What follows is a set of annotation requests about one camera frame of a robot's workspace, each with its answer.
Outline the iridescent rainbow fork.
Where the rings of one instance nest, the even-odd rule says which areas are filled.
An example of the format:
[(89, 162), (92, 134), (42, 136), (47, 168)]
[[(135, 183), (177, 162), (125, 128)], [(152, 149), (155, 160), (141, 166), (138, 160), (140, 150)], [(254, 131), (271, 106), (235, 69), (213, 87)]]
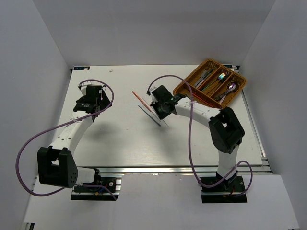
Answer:
[(226, 73), (221, 73), (217, 78), (216, 80), (214, 80), (213, 82), (209, 83), (207, 86), (205, 86), (203, 89), (202, 89), (202, 92), (205, 91), (207, 88), (209, 88), (211, 85), (213, 85), (214, 83), (222, 80), (224, 77), (226, 76)]

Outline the teal chopstick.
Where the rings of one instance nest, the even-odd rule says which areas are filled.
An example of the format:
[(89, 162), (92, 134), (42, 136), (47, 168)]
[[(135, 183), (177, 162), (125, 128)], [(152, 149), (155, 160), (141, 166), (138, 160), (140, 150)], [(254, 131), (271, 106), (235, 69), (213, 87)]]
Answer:
[(138, 105), (138, 107), (151, 119), (153, 120), (159, 127), (161, 126), (160, 123), (158, 123), (149, 113), (147, 113), (141, 106)]

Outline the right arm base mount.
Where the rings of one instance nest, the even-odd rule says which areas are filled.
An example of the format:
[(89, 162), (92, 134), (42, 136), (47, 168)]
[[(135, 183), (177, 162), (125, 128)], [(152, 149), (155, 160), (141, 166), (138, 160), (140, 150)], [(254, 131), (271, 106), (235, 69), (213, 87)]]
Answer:
[(203, 204), (246, 203), (245, 194), (238, 196), (243, 191), (245, 191), (243, 178), (237, 176), (228, 187), (223, 183), (213, 188), (205, 188), (201, 185), (201, 201)]

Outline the silver patterned table knife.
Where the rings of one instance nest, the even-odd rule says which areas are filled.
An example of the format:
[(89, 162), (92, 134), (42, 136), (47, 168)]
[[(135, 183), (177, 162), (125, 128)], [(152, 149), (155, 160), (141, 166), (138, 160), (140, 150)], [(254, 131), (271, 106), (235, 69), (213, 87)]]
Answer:
[(209, 70), (205, 70), (205, 71), (201, 74), (200, 78), (201, 78), (201, 77), (207, 77), (213, 70), (214, 70), (214, 68), (211, 68), (211, 69), (209, 69)]

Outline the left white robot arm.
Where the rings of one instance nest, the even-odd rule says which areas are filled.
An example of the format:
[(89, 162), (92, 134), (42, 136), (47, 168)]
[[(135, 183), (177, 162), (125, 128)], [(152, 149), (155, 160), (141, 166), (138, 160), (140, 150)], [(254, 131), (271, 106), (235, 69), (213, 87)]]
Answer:
[(41, 184), (72, 188), (85, 184), (90, 191), (101, 187), (98, 170), (77, 167), (74, 152), (85, 131), (93, 124), (96, 112), (105, 109), (110, 100), (103, 86), (89, 84), (73, 108), (72, 124), (66, 125), (61, 134), (37, 153), (38, 176)]

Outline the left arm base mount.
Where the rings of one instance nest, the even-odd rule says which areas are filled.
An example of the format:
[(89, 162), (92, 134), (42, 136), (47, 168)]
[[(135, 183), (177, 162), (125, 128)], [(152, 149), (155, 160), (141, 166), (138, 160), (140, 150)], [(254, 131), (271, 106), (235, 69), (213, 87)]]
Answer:
[(120, 190), (122, 174), (99, 173), (94, 182), (75, 185), (71, 192), (72, 201), (116, 201)]

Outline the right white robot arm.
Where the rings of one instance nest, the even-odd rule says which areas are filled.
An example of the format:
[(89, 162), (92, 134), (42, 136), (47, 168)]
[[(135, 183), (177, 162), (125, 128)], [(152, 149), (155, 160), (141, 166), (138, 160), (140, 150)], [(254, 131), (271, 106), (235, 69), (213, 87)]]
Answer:
[(237, 170), (230, 170), (236, 165), (237, 152), (245, 135), (234, 111), (229, 107), (219, 110), (198, 102), (192, 103), (190, 98), (183, 94), (172, 95), (163, 85), (151, 88), (147, 94), (151, 96), (150, 106), (159, 119), (162, 120), (170, 114), (192, 117), (192, 120), (210, 130), (213, 145), (218, 150), (217, 187), (222, 191), (233, 187)]

